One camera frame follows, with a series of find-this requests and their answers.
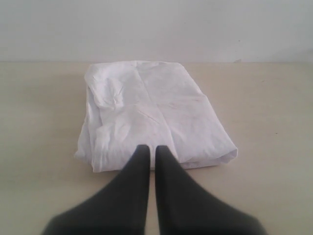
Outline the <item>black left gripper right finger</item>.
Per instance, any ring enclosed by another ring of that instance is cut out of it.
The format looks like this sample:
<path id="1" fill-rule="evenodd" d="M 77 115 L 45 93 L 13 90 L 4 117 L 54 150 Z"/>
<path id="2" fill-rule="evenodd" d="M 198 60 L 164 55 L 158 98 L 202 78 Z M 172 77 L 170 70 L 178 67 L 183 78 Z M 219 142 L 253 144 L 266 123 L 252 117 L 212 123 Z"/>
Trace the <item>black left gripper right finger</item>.
<path id="1" fill-rule="evenodd" d="M 162 235 L 267 234 L 258 219 L 202 188 L 164 145 L 156 148 L 155 186 Z"/>

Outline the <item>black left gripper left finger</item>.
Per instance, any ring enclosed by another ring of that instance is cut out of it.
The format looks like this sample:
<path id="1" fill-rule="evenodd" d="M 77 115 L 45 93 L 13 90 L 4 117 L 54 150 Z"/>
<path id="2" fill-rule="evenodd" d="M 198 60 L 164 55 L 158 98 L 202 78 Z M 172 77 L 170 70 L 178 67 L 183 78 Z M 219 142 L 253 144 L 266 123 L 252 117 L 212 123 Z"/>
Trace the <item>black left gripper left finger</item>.
<path id="1" fill-rule="evenodd" d="M 50 220 L 44 235 L 143 235 L 150 184 L 150 150 L 138 145 L 123 169 L 80 205 Z"/>

